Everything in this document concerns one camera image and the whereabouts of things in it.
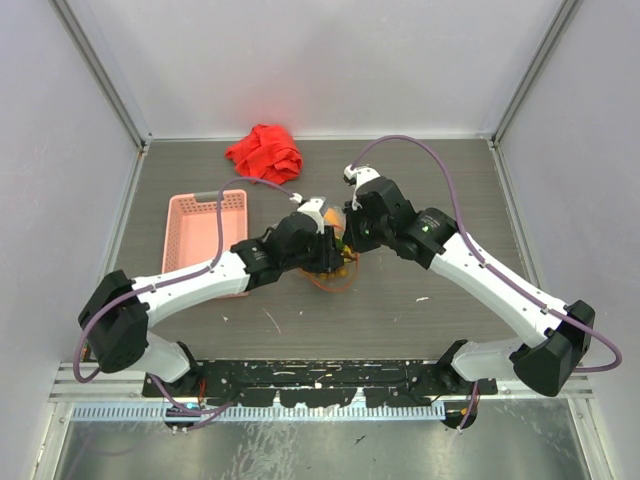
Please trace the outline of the orange persimmon with leaf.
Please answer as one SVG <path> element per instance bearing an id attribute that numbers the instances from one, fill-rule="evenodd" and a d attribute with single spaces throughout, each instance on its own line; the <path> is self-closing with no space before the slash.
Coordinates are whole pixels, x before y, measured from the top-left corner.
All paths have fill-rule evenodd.
<path id="1" fill-rule="evenodd" d="M 326 225 L 333 227 L 338 232 L 343 232 L 346 227 L 346 217 L 344 213 L 335 207 L 329 207 L 324 214 Z"/>

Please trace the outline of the bunch of brown longans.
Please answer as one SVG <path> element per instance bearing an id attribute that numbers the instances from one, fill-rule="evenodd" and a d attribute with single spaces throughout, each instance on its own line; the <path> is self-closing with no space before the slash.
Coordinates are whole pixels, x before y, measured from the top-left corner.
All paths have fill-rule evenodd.
<path id="1" fill-rule="evenodd" d="M 333 280 L 341 280 L 341 279 L 349 279 L 355 275 L 355 272 L 358 267 L 358 255 L 345 251 L 341 254 L 342 265 L 332 269 L 330 272 L 320 273 L 317 277 L 322 281 L 333 281 Z"/>

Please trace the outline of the clear zip top bag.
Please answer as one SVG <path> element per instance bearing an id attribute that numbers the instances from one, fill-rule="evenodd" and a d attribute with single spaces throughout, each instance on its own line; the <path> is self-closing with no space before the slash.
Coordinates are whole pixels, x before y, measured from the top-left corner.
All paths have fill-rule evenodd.
<path id="1" fill-rule="evenodd" d="M 344 231 L 343 232 L 338 232 L 334 229 L 334 237 L 337 243 L 338 248 L 341 250 L 341 254 L 345 251 L 350 251 L 355 253 L 354 251 L 351 250 L 350 247 L 346 246 L 343 242 L 343 236 L 344 236 Z M 355 275 L 349 279 L 341 279 L 341 280 L 333 280 L 333 281 L 322 281 L 320 280 L 317 275 L 320 273 L 310 273 L 307 272 L 305 270 L 298 270 L 298 273 L 300 275 L 302 275 L 304 278 L 306 278 L 307 280 L 309 280 L 313 285 L 315 285 L 317 288 L 319 288 L 322 291 L 325 292 L 329 292 L 329 293 L 343 293 L 347 290 L 349 290 L 352 286 L 352 284 L 355 281 L 355 278 L 358 274 L 359 271 L 359 262 L 358 262 L 358 267 L 357 270 L 355 272 Z"/>

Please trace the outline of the pink perforated plastic basket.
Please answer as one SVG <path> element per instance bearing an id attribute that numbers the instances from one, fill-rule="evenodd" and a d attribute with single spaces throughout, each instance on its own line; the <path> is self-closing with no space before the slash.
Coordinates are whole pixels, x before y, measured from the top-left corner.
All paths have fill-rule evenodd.
<path id="1" fill-rule="evenodd" d="M 169 201 L 162 273 L 210 261 L 217 252 L 217 191 L 181 194 Z M 223 250 L 248 238 L 248 198 L 242 189 L 226 190 L 221 205 Z"/>

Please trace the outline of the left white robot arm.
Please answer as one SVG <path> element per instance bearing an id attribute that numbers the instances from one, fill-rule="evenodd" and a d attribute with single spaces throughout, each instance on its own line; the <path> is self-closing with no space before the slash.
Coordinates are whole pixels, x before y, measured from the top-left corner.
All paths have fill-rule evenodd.
<path id="1" fill-rule="evenodd" d="M 153 335 L 156 324 L 209 300 L 275 283 L 291 270 L 328 273 L 342 265 L 334 225 L 294 212 L 208 262 L 154 277 L 130 279 L 121 270 L 106 275 L 79 316 L 80 343 L 90 346 L 98 373 L 142 371 L 188 396 L 199 387 L 199 366 L 183 343 Z"/>

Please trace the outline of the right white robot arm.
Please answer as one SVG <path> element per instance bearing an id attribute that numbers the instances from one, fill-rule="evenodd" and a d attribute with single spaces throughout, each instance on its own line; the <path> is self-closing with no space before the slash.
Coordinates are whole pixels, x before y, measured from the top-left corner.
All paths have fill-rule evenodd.
<path id="1" fill-rule="evenodd" d="M 471 294 L 515 333 L 515 338 L 454 342 L 438 361 L 444 390 L 459 394 L 473 382 L 518 379 L 554 397 L 576 369 L 590 342 L 584 332 L 595 312 L 578 300 L 571 305 L 535 288 L 462 236 L 456 221 L 437 208 L 417 211 L 397 184 L 364 169 L 348 180 L 344 239 L 365 253 L 386 246 Z"/>

